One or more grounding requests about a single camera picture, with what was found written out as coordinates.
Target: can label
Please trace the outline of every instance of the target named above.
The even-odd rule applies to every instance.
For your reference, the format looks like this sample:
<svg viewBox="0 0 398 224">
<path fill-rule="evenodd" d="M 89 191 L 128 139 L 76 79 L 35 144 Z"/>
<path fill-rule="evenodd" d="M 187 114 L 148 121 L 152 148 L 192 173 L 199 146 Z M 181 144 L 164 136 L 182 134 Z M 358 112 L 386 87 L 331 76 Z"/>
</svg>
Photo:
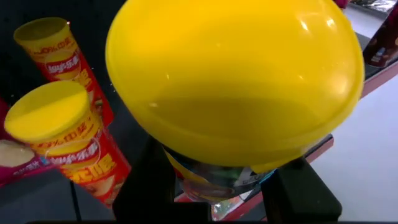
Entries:
<svg viewBox="0 0 398 224">
<path fill-rule="evenodd" d="M 223 167 L 187 158 L 164 146 L 182 190 L 193 201 L 218 203 L 252 190 L 272 171 L 257 174 L 250 167 Z"/>
<path fill-rule="evenodd" d="M 70 30 L 58 42 L 22 47 L 48 81 L 74 80 L 83 85 L 105 126 L 112 122 L 114 115 L 109 102 Z"/>
<path fill-rule="evenodd" d="M 64 133 L 30 146 L 109 207 L 130 171 L 108 130 L 91 111 Z"/>
</svg>

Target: lay's chip can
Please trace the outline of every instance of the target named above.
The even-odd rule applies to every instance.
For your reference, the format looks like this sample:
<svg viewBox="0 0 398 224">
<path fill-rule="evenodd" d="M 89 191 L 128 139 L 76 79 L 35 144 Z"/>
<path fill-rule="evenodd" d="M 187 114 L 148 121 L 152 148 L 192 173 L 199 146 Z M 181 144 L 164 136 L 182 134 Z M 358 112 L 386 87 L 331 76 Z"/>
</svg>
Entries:
<svg viewBox="0 0 398 224">
<path fill-rule="evenodd" d="M 83 85 L 105 126 L 112 122 L 114 115 L 109 102 L 65 19 L 46 17 L 28 22 L 15 30 L 14 40 L 48 81 L 73 80 Z"/>
<path fill-rule="evenodd" d="M 76 82 L 32 90 L 11 107 L 4 127 L 108 207 L 131 170 Z"/>
</svg>

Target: white floor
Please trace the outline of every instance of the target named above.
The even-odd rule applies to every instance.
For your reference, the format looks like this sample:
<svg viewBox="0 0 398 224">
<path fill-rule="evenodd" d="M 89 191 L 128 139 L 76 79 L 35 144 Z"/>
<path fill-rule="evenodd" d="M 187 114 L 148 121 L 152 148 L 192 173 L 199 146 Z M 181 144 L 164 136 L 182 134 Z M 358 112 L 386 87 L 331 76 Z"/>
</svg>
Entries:
<svg viewBox="0 0 398 224">
<path fill-rule="evenodd" d="M 343 206 L 341 221 L 398 221 L 398 76 L 363 98 L 312 163 Z"/>
</svg>

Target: yellow lid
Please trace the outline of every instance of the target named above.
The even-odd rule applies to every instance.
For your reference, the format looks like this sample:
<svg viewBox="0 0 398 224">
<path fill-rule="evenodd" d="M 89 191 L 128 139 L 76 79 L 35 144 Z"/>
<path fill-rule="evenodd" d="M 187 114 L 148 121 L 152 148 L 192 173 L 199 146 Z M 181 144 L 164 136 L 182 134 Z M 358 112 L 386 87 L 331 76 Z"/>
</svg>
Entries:
<svg viewBox="0 0 398 224">
<path fill-rule="evenodd" d="M 302 155 L 352 112 L 364 81 L 333 1 L 130 0 L 109 30 L 106 65 L 149 134 L 222 166 Z"/>
<path fill-rule="evenodd" d="M 59 42 L 69 32 L 65 19 L 59 17 L 46 17 L 25 23 L 14 31 L 17 42 L 33 42 L 42 40 L 44 43 Z"/>
<path fill-rule="evenodd" d="M 52 82 L 18 100 L 8 111 L 4 127 L 21 141 L 41 141 L 70 128 L 89 109 L 88 94 L 79 83 Z"/>
</svg>

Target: pink snack package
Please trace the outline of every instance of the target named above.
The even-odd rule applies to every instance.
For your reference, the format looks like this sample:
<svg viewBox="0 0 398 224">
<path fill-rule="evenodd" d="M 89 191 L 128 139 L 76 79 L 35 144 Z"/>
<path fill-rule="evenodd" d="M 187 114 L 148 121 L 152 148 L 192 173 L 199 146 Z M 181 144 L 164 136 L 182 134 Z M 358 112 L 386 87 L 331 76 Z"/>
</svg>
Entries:
<svg viewBox="0 0 398 224">
<path fill-rule="evenodd" d="M 334 0 L 338 7 L 345 9 L 351 0 Z"/>
<path fill-rule="evenodd" d="M 40 158 L 28 146 L 8 135 L 4 130 L 7 111 L 7 104 L 0 99 L 0 186 L 53 168 L 53 165 Z"/>
</svg>

